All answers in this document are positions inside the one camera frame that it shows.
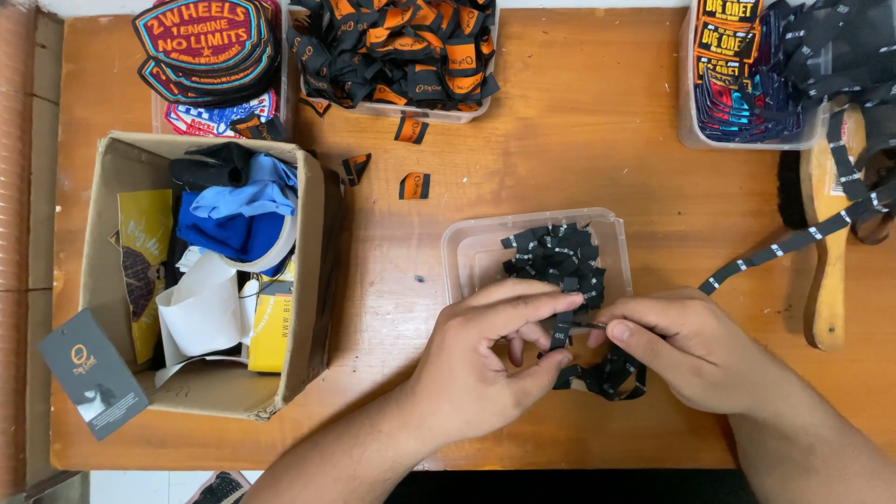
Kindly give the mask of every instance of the blue fabric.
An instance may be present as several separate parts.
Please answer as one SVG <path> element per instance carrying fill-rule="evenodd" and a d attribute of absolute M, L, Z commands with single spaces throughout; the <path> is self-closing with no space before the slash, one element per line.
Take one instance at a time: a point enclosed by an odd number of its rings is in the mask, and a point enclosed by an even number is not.
<path fill-rule="evenodd" d="M 177 221 L 177 236 L 190 245 L 208 248 L 232 261 L 251 263 L 277 243 L 283 230 L 283 215 L 261 213 L 246 217 L 238 213 L 220 219 L 199 217 L 190 211 L 199 194 L 184 191 Z M 274 275 L 280 272 L 277 268 L 269 271 L 274 270 Z"/>
<path fill-rule="evenodd" d="M 212 219 L 271 212 L 291 217 L 296 214 L 297 188 L 296 169 L 259 153 L 249 165 L 249 182 L 245 187 L 209 187 L 189 208 L 198 217 Z"/>

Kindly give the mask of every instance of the forearm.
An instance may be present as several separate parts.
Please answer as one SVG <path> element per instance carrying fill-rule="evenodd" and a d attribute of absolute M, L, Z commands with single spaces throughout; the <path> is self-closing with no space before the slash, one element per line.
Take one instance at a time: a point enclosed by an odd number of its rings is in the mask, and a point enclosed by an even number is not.
<path fill-rule="evenodd" d="M 399 387 L 292 447 L 243 502 L 383 502 L 405 474 L 438 448 Z"/>
<path fill-rule="evenodd" d="M 893 462 L 800 378 L 777 411 L 729 415 L 737 454 L 764 504 L 896 502 Z"/>

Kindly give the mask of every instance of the hand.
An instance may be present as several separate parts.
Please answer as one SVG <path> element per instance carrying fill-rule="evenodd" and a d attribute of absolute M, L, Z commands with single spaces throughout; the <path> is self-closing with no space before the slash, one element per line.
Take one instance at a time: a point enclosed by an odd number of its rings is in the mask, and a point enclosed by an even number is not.
<path fill-rule="evenodd" d="M 523 342 L 546 351 L 550 335 L 538 323 L 582 304 L 579 292 L 535 280 L 507 279 L 442 310 L 414 375 L 405 384 L 418 416 L 433 426 L 437 444 L 483 436 L 516 420 L 550 390 L 573 356 L 546 354 L 511 374 L 492 345 L 508 340 L 510 361 L 522 365 Z"/>
<path fill-rule="evenodd" d="M 597 320 L 607 324 L 613 343 L 697 410 L 764 418 L 783 403 L 787 387 L 808 387 L 696 289 L 622 299 L 602 309 Z M 588 346 L 603 338 L 603 331 L 592 331 Z"/>

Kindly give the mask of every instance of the wall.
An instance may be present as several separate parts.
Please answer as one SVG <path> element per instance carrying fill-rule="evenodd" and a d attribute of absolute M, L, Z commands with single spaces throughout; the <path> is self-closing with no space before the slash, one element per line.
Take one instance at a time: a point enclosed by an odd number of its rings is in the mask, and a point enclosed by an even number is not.
<path fill-rule="evenodd" d="M 681 7 L 689 0 L 503 0 L 510 7 Z M 151 0 L 40 0 L 44 9 L 63 17 L 133 14 L 152 5 Z"/>

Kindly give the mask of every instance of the brush handle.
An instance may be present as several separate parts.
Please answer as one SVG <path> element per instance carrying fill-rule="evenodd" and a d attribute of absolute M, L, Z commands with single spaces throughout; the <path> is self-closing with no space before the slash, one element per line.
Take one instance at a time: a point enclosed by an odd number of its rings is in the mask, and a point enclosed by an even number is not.
<path fill-rule="evenodd" d="M 812 321 L 812 343 L 825 352 L 834 352 L 846 344 L 846 310 L 844 281 L 846 278 L 846 242 L 849 230 L 818 241 L 818 267 L 806 316 Z"/>

